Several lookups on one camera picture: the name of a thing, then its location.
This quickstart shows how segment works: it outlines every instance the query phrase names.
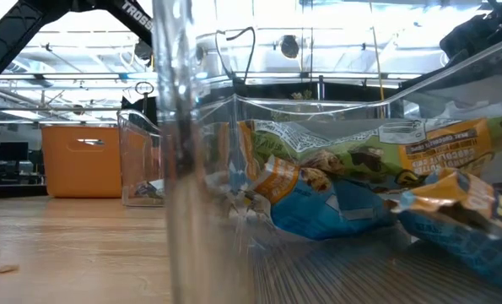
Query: clear plastic container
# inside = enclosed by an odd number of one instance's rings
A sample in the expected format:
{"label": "clear plastic container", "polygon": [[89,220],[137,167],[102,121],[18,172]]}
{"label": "clear plastic container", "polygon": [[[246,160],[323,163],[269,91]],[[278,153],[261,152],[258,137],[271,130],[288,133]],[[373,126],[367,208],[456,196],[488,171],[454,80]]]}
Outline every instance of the clear plastic container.
{"label": "clear plastic container", "polygon": [[160,131],[139,111],[117,113],[121,157],[121,198],[134,207],[164,205]]}

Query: blue snack bag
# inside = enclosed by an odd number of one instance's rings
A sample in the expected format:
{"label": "blue snack bag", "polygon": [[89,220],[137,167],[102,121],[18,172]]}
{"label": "blue snack bag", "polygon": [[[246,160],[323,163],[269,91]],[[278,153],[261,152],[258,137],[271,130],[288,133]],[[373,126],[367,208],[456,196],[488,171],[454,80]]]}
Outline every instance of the blue snack bag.
{"label": "blue snack bag", "polygon": [[441,169],[405,192],[393,211],[408,233],[443,247],[502,286],[502,195],[461,171]]}
{"label": "blue snack bag", "polygon": [[369,189],[344,180],[332,181],[318,169],[269,157],[247,193],[259,194],[263,208],[281,230],[312,240],[353,235],[392,225],[395,216]]}

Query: chip bag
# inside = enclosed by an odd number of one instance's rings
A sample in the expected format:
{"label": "chip bag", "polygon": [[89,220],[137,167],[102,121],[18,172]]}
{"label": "chip bag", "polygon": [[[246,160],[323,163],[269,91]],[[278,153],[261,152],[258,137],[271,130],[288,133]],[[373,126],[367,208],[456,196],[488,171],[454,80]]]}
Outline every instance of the chip bag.
{"label": "chip bag", "polygon": [[451,168],[438,170],[425,183],[403,193],[392,210],[406,231],[502,285],[502,195]]}
{"label": "chip bag", "polygon": [[369,189],[275,156],[246,190],[246,197],[247,205],[261,210],[277,228],[312,240],[395,222],[383,199]]}
{"label": "chip bag", "polygon": [[502,117],[328,123],[252,120],[238,122],[238,131],[250,181],[275,155],[375,193],[420,186],[426,176],[446,167],[502,182]]}

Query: clear plastic bin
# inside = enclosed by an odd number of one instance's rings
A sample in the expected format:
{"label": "clear plastic bin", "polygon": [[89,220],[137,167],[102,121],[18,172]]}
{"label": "clear plastic bin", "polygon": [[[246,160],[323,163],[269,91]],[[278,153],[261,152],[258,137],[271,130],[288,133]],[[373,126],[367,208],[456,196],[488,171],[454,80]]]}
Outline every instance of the clear plastic bin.
{"label": "clear plastic bin", "polygon": [[[280,211],[247,196],[263,173],[252,167],[264,164],[254,164],[241,148],[254,135],[246,136],[240,128],[240,122],[251,119],[274,121],[342,142],[353,135],[377,137],[391,131],[381,127],[395,124],[401,129],[397,133],[410,126],[427,132],[425,128],[462,121],[489,124],[493,118],[493,128],[500,135],[502,43],[380,102],[252,100],[224,95],[203,105],[200,94],[212,85],[198,73],[219,70],[219,66],[197,68],[195,3],[154,2],[161,146],[164,162],[170,164],[165,167],[165,195],[175,302],[502,303],[500,237],[448,225],[442,225],[441,231],[431,221],[406,225],[400,215],[401,222],[393,220],[382,227],[320,241],[281,229],[290,222],[272,223],[270,219]],[[412,131],[407,131],[413,135],[408,144],[418,143],[421,134]],[[499,152],[490,163],[471,163],[493,185],[502,182]],[[354,189],[354,180],[350,181],[347,187]],[[365,197],[369,189],[360,193]],[[340,199],[357,200],[360,193],[346,192]],[[434,239],[419,233],[420,228],[434,233]],[[449,234],[444,235],[446,228]]]}
{"label": "clear plastic bin", "polygon": [[164,205],[160,131],[139,111],[117,113],[121,154],[121,198],[134,207]]}

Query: desk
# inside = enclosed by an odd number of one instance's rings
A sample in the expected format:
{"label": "desk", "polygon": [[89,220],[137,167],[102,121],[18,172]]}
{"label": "desk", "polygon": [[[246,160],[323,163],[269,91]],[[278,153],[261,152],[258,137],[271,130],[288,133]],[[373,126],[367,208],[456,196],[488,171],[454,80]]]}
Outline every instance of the desk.
{"label": "desk", "polygon": [[45,176],[32,174],[7,174],[0,172],[0,185],[41,185]]}
{"label": "desk", "polygon": [[0,303],[170,303],[164,209],[0,199]]}
{"label": "desk", "polygon": [[46,185],[0,185],[0,198],[38,197],[47,195]]}

